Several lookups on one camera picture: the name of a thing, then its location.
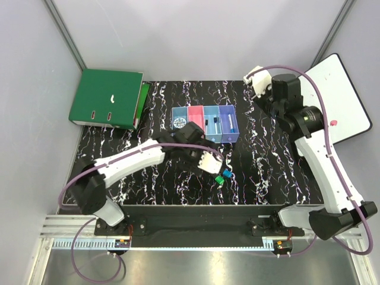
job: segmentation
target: green block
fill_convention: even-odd
[[[69,120],[79,125],[136,129],[149,85],[139,72],[85,69]]]
[[[216,181],[219,185],[223,185],[223,184],[224,184],[224,178],[221,177],[220,175],[217,176],[217,177],[215,178],[215,181]]]

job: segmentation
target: sticker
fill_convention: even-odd
[[[173,126],[177,129],[181,129],[182,127],[184,127],[186,125],[186,120],[185,118],[176,118],[173,122]]]

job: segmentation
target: table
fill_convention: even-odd
[[[151,87],[136,131],[84,127],[74,164],[80,157],[107,157],[135,147],[169,129],[172,107],[235,105],[240,137],[218,148],[233,172],[223,186],[178,169],[174,161],[121,179],[109,195],[123,205],[322,204],[322,195],[305,159],[293,155],[288,137],[252,101],[242,81],[161,81]],[[64,204],[75,204],[67,193]]]

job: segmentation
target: metal floor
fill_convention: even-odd
[[[297,252],[307,245],[294,241]],[[93,262],[99,251],[76,251],[77,266],[90,278],[104,280],[113,275],[118,265],[109,256]],[[269,258],[248,252],[151,252],[129,251],[122,258],[126,265],[110,284],[359,284],[350,255],[332,241],[318,240],[306,254],[294,258]],[[73,272],[70,252],[53,250],[47,265],[44,285],[89,284]]]

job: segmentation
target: gray wall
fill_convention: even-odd
[[[0,284],[22,284],[80,133],[81,73],[41,0],[1,1],[0,38]]]
[[[306,69],[344,0],[54,0],[89,68],[145,80],[241,80]]]
[[[328,54],[337,52],[373,122],[366,134],[342,142],[337,153],[364,199],[380,208],[380,2],[357,1]],[[375,249],[370,255],[380,276],[380,214],[369,220]]]

